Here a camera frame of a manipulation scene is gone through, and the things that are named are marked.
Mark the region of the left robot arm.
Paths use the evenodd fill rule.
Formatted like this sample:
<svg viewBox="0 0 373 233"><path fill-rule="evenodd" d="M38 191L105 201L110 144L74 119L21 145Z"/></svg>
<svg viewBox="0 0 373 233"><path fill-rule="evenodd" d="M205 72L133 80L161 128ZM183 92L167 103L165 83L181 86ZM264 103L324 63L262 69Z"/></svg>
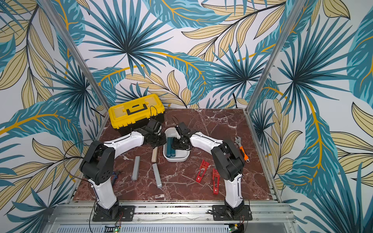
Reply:
<svg viewBox="0 0 373 233"><path fill-rule="evenodd" d="M111 219L119 214L119 201L111 182L115 159L136 147L149 144L156 148L164 145L166 136L161 129L161 122L150 119L147 125L134 129L125 136L106 142L93 141L90 144L80 171L95 192L98 211Z"/></svg>

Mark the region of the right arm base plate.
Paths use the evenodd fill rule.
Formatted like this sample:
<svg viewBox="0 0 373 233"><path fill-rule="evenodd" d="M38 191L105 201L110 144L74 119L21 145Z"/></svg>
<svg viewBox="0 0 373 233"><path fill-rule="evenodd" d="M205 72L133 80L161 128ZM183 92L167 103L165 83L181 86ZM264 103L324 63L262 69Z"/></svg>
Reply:
<svg viewBox="0 0 373 233"><path fill-rule="evenodd" d="M214 221L251 221L252 212L249 205L242 205L237 208L230 208L226 205L213 205L212 213Z"/></svg>

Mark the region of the white rectangular tray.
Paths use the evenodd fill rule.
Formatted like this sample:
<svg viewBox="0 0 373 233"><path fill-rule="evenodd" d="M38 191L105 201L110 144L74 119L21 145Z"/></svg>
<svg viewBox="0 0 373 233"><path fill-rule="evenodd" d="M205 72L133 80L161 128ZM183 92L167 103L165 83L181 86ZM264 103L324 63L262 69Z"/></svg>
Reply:
<svg viewBox="0 0 373 233"><path fill-rule="evenodd" d="M170 127L165 130L166 138L168 137L177 137L180 138L179 134L177 133L176 129L174 127ZM175 157L168 157L167 156L167 149L168 149L168 143L163 145L163 156L166 158L169 162L184 162L188 159L190 155L189 150L176 150L175 151Z"/></svg>

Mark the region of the teal block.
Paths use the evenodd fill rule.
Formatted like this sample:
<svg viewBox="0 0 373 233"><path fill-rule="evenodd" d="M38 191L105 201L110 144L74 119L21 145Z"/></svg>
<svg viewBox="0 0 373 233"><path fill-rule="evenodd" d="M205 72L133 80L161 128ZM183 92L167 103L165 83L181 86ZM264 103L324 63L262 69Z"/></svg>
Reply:
<svg viewBox="0 0 373 233"><path fill-rule="evenodd" d="M171 158L172 156L172 138L168 137L167 138L167 153L166 153L167 158Z"/></svg>
<svg viewBox="0 0 373 233"><path fill-rule="evenodd" d="M171 137L170 138L170 156L171 157L175 157L175 149L173 148L173 141L174 141L174 138Z"/></svg>

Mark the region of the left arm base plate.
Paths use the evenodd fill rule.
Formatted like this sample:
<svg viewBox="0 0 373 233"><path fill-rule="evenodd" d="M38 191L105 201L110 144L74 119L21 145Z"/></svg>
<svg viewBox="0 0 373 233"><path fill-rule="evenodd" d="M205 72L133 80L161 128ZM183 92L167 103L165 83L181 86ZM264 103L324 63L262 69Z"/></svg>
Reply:
<svg viewBox="0 0 373 233"><path fill-rule="evenodd" d="M134 217L135 206L119 205L110 209L104 209L99 205L94 210L93 222L131 222Z"/></svg>

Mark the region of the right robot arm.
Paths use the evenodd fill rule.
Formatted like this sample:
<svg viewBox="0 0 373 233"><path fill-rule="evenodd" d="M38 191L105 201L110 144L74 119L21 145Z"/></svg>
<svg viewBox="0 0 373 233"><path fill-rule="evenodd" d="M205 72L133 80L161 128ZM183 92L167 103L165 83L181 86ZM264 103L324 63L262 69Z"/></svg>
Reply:
<svg viewBox="0 0 373 233"><path fill-rule="evenodd" d="M189 129L183 122L175 129L178 138L174 146L176 149L202 149L212 155L219 175L224 179L226 212L229 216L236 216L244 208L241 180L243 178L244 159L241 152L231 140L218 140L203 133Z"/></svg>

